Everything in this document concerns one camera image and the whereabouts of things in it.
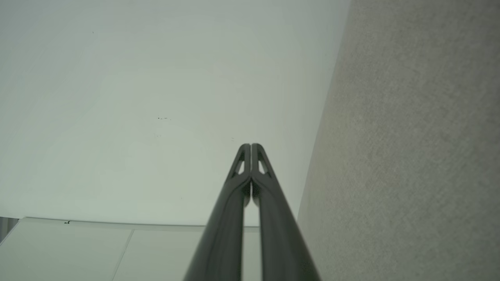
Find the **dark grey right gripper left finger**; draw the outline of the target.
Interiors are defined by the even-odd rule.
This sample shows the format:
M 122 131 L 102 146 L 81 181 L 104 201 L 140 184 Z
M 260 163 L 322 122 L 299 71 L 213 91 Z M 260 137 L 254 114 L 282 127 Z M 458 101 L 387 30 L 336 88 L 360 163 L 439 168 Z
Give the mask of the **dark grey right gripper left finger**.
M 185 281 L 240 281 L 244 208 L 250 197 L 251 146 L 243 144 L 231 165 Z

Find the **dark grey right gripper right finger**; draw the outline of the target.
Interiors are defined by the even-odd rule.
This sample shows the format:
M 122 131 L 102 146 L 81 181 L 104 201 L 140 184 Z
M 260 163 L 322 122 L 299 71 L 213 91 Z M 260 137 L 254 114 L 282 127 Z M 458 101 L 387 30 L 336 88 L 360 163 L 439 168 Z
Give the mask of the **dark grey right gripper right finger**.
M 307 244 L 260 144 L 252 144 L 252 187 L 259 207 L 262 279 L 319 281 Z

